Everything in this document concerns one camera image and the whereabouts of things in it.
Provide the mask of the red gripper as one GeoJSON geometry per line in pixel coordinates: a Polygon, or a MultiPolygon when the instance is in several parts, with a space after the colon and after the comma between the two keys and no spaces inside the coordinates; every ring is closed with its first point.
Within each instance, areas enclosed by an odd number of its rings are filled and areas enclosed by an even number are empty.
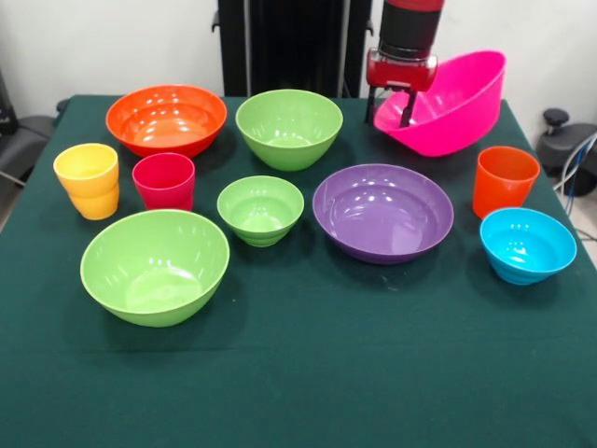
{"type": "Polygon", "coordinates": [[[403,108],[400,126],[409,127],[417,92],[428,91],[437,74],[437,56],[421,60],[393,59],[378,49],[370,49],[367,57],[366,79],[368,91],[366,124],[372,124],[377,110],[376,91],[381,89],[407,89],[409,99],[403,108]]]}

